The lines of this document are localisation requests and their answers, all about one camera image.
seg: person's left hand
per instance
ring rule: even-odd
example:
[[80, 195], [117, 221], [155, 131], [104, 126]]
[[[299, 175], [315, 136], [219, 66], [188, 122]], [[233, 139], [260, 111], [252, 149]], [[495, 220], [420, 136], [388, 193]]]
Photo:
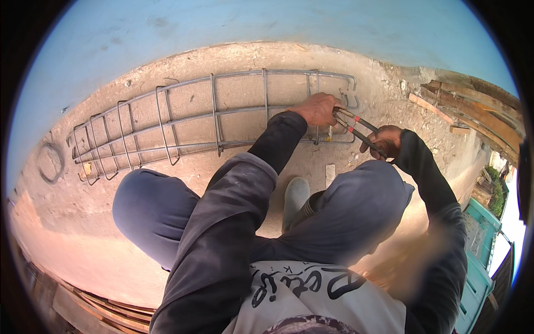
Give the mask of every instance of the person's left hand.
[[345, 108], [345, 104], [331, 94], [317, 93], [304, 102], [289, 107], [287, 110], [302, 116], [308, 125], [336, 125], [332, 114], [334, 107]]

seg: green shrub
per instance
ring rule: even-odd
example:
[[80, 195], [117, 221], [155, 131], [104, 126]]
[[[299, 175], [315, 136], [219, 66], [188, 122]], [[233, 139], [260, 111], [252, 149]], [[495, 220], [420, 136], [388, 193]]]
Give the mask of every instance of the green shrub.
[[502, 184], [497, 180], [496, 182], [493, 183], [493, 193], [491, 194], [491, 199], [488, 204], [488, 208], [496, 217], [500, 217], [502, 213], [503, 204], [504, 204], [504, 196], [502, 192]]
[[491, 166], [486, 166], [486, 172], [488, 172], [488, 174], [490, 174], [490, 178], [493, 180], [493, 181], [496, 181], [499, 179], [499, 172], [491, 167]]

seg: red pliers handle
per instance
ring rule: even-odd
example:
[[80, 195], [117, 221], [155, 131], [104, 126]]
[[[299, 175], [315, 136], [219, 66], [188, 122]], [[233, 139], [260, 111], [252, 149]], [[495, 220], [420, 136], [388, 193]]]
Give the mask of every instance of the red pliers handle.
[[353, 113], [345, 110], [345, 109], [341, 109], [341, 108], [338, 108], [338, 107], [334, 107], [334, 111], [333, 111], [333, 115], [334, 115], [334, 118], [336, 121], [339, 122], [339, 124], [341, 124], [342, 127], [344, 127], [345, 129], [347, 129], [350, 133], [352, 133], [353, 135], [355, 135], [356, 137], [358, 137], [358, 139], [360, 139], [362, 142], [364, 142], [365, 144], [367, 144], [367, 146], [369, 146], [370, 148], [372, 148], [373, 150], [375, 150], [376, 152], [378, 152], [378, 154], [380, 154], [380, 156], [384, 157], [384, 159], [387, 159], [388, 156], [387, 154], [382, 151], [378, 146], [376, 146], [374, 143], [371, 143], [371, 141], [369, 139], [367, 139], [367, 136], [363, 135], [361, 132], [359, 132], [358, 130], [356, 130], [354, 127], [348, 125], [345, 121], [343, 121], [339, 116], [338, 116], [338, 113], [340, 114], [344, 114], [348, 117], [351, 117], [352, 119], [354, 119], [357, 123], [360, 123], [361, 125], [363, 125], [364, 127], [366, 127], [367, 129], [371, 130], [372, 132], [374, 132], [375, 134], [378, 134], [378, 129], [370, 124], [369, 122], [367, 122], [366, 120], [364, 120], [363, 118], [359, 117], [359, 116], [356, 116], [354, 115]]

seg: blue pants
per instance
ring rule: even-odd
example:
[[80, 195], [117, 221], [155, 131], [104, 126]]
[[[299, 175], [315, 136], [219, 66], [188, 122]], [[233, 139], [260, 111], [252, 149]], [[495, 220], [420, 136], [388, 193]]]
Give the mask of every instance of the blue pants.
[[[389, 163], [367, 161], [335, 178], [314, 215], [278, 238], [256, 236], [250, 262], [354, 264], [395, 231], [413, 190]], [[113, 219], [126, 238], [169, 270], [199, 198], [176, 177], [137, 169], [117, 189]]]

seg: blue wall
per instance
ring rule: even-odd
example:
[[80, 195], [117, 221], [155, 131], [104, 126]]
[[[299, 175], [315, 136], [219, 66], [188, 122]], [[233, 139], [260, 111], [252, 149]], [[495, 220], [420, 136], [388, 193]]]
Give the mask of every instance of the blue wall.
[[517, 96], [496, 46], [459, 0], [78, 0], [28, 74], [10, 135], [6, 190], [67, 111], [118, 76], [213, 44], [329, 45], [403, 66], [469, 74]]

